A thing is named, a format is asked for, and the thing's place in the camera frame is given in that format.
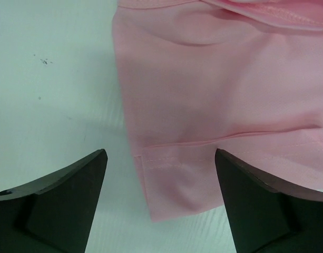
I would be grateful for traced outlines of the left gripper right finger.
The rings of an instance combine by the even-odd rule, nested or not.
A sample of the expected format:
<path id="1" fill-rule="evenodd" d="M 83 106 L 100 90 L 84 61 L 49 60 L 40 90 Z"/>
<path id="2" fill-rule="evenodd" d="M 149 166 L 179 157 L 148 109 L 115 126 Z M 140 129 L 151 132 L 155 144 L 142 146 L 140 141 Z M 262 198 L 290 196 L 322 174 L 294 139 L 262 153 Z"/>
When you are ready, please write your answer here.
<path id="1" fill-rule="evenodd" d="M 225 150 L 217 176 L 237 252 L 323 252 L 323 192 L 255 168 Z"/>

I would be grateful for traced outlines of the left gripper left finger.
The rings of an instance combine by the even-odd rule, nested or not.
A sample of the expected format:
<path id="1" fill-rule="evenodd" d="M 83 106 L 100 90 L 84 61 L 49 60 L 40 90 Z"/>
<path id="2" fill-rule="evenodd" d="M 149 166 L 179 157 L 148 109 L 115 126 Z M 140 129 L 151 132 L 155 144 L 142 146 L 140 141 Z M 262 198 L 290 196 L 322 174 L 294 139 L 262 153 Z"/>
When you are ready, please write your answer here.
<path id="1" fill-rule="evenodd" d="M 0 252 L 85 252 L 107 165 L 104 149 L 0 192 Z"/>

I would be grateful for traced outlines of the pink t shirt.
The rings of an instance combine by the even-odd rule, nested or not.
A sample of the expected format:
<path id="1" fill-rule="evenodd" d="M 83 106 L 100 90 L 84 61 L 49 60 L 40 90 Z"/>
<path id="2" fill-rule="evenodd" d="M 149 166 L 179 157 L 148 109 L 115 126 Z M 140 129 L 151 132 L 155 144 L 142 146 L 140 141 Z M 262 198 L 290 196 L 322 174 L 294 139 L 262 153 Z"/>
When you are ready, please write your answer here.
<path id="1" fill-rule="evenodd" d="M 112 35 L 153 221 L 222 205 L 217 149 L 323 189 L 323 1 L 118 1 Z"/>

